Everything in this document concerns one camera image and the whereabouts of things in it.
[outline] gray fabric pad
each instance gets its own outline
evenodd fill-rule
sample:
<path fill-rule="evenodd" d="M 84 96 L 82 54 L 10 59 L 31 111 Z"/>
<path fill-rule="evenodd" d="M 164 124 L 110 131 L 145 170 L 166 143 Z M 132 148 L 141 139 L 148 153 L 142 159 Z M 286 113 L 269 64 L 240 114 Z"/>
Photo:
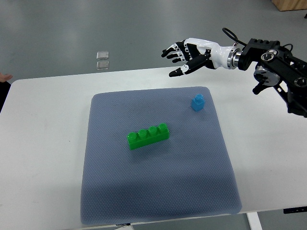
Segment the gray fabric pad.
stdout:
<path fill-rule="evenodd" d="M 204 109 L 191 100 L 202 94 Z M 127 134 L 166 123 L 170 138 L 129 150 Z M 205 87 L 108 92 L 92 99 L 81 194 L 83 224 L 235 214 L 236 179 Z"/>

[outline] gray floor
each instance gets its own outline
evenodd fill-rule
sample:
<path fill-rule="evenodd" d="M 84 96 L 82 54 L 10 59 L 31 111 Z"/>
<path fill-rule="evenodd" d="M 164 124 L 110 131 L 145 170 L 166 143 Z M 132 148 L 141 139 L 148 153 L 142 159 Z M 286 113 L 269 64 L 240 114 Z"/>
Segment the gray floor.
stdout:
<path fill-rule="evenodd" d="M 270 0 L 0 0 L 0 72 L 19 79 L 177 66 L 161 58 L 176 41 L 194 37 L 222 46 L 239 39 L 292 43 L 307 60 L 304 11 L 279 12 Z M 97 51 L 108 70 L 96 70 Z M 264 230 L 306 229 L 307 214 L 259 213 Z M 136 230 L 249 229 L 246 215 L 146 224 Z"/>

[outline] white table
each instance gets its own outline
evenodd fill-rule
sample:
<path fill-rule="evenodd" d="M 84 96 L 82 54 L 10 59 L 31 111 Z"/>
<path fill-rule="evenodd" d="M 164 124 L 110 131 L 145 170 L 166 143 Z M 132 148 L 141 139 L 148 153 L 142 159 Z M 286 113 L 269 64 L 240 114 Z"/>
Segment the white table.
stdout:
<path fill-rule="evenodd" d="M 0 113 L 0 229 L 81 228 L 87 126 L 97 93 L 206 86 L 242 201 L 242 213 L 307 206 L 307 119 L 274 89 L 252 93 L 248 71 L 176 68 L 18 80 Z"/>

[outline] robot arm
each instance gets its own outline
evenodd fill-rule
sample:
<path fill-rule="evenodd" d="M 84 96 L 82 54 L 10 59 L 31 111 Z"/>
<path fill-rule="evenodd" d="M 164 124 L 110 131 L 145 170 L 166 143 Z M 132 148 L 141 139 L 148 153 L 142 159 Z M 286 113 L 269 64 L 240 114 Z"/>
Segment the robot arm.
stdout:
<path fill-rule="evenodd" d="M 251 62 L 255 61 L 257 65 L 254 77 L 259 83 L 253 89 L 254 94 L 273 87 L 286 102 L 289 113 L 307 117 L 307 63 L 292 55 L 293 46 L 281 46 L 279 41 L 257 39 L 250 39 L 245 44 L 230 30 L 223 28 L 223 31 L 236 41 L 233 46 L 223 47 L 215 42 L 189 38 L 163 50 L 162 57 L 175 58 L 174 63 L 187 61 L 169 76 L 189 74 L 203 66 L 211 69 L 238 67 L 240 70 L 247 70 Z M 242 51 L 237 43 L 244 46 Z M 286 48 L 288 45 L 292 46 L 290 50 Z M 288 92 L 280 86 L 283 81 L 287 84 Z"/>

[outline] blue lego brick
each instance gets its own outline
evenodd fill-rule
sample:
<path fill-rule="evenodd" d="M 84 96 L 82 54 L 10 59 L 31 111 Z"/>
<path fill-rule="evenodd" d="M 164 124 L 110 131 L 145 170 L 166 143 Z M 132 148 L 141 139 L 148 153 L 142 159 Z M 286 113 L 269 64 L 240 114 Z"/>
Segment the blue lego brick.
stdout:
<path fill-rule="evenodd" d="M 194 109 L 196 112 L 199 110 L 202 110 L 205 106 L 205 100 L 203 98 L 202 94 L 197 94 L 195 98 L 192 99 L 191 102 L 191 107 Z"/>

